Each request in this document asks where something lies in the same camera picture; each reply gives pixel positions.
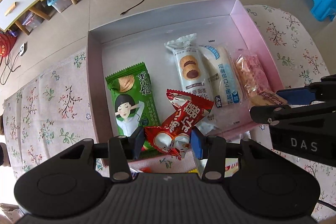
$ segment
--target pink wrapped snack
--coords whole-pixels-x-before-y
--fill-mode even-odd
[[[271,90],[263,67],[256,55],[251,53],[241,54],[235,65],[248,97]]]

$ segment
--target floor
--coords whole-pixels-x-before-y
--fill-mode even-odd
[[[12,50],[12,56],[18,53],[20,45],[27,42],[27,52],[18,57],[15,67],[6,85],[0,87],[0,102],[8,98],[20,87],[39,75],[48,66],[85,47],[87,32],[107,22],[120,18],[120,13],[141,0],[80,0],[64,12],[55,13],[50,21],[32,31],[29,36],[21,34]],[[194,0],[145,0],[126,15],[161,6]],[[317,21],[310,13],[312,0],[240,0],[243,5],[263,4],[292,13],[305,26],[320,50],[330,73],[336,73],[336,21]],[[0,202],[13,203],[13,196],[1,193]]]

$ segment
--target plastic storage bin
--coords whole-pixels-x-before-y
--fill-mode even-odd
[[[42,22],[42,17],[35,15],[33,12],[29,12],[22,25],[35,29],[37,26],[40,26]]]
[[[52,6],[57,12],[61,13],[68,8],[72,2],[71,0],[47,0],[48,6]]]

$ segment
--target red object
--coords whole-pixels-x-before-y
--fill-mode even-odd
[[[16,37],[13,37],[8,32],[0,34],[0,56],[6,57],[12,50],[16,42]]]
[[[176,112],[161,127],[145,127],[145,134],[148,142],[158,151],[184,158],[189,148],[191,129],[210,113],[213,102],[177,90],[167,90],[167,97]]]

